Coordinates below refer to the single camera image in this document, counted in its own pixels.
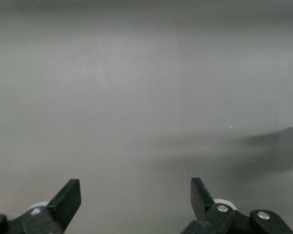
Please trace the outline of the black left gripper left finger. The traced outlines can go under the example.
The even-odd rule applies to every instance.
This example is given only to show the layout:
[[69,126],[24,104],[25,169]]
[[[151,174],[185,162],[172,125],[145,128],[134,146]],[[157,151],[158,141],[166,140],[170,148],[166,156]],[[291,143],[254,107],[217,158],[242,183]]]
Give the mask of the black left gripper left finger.
[[0,234],[63,234],[81,205],[80,181],[69,180],[49,201],[9,220],[0,214]]

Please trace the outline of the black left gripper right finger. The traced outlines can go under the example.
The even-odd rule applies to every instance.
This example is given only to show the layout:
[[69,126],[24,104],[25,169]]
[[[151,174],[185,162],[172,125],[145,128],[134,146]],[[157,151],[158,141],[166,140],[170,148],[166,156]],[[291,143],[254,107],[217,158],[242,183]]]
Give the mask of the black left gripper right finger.
[[292,234],[293,230],[276,213],[253,210],[241,214],[229,201],[213,199],[200,178],[192,178],[190,200],[196,220],[183,234]]

